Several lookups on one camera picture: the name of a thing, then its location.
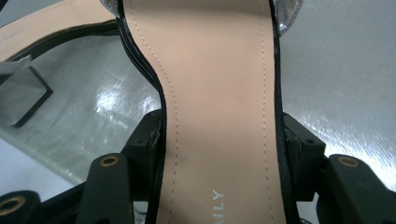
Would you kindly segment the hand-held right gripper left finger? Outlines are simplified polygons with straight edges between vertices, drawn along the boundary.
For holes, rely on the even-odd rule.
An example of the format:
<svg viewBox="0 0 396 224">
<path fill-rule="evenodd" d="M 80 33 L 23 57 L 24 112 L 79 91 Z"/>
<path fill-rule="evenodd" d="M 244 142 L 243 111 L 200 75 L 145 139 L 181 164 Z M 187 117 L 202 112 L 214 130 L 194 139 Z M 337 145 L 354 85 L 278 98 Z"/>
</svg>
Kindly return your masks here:
<svg viewBox="0 0 396 224">
<path fill-rule="evenodd" d="M 163 112 L 148 112 L 137 124 L 121 153 L 127 158 L 132 198 L 148 201 L 155 190 L 163 150 Z"/>
</svg>

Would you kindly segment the black sandal with rhinestone strap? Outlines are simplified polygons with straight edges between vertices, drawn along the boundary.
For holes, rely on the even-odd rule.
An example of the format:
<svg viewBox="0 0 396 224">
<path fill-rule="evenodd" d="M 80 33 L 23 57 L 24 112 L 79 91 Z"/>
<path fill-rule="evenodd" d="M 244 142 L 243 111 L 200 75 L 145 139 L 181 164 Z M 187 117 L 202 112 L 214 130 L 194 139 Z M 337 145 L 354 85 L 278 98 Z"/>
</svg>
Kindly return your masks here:
<svg viewBox="0 0 396 224">
<path fill-rule="evenodd" d="M 160 94 L 147 224 L 300 224 L 273 0 L 100 0 Z"/>
<path fill-rule="evenodd" d="M 87 35 L 114 35 L 112 0 L 62 0 L 0 27 L 0 124 L 21 127 L 52 94 L 32 61 Z"/>
</svg>

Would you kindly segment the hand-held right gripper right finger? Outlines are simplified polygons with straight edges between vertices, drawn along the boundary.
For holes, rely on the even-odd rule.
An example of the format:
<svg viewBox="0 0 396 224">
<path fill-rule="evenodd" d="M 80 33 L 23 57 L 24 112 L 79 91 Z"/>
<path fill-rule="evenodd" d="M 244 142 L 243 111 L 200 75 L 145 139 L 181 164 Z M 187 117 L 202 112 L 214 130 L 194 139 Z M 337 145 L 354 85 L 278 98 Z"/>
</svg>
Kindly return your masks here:
<svg viewBox="0 0 396 224">
<path fill-rule="evenodd" d="M 314 173 L 326 144 L 292 115 L 284 113 L 290 175 L 297 202 L 311 202 L 315 194 Z"/>
</svg>

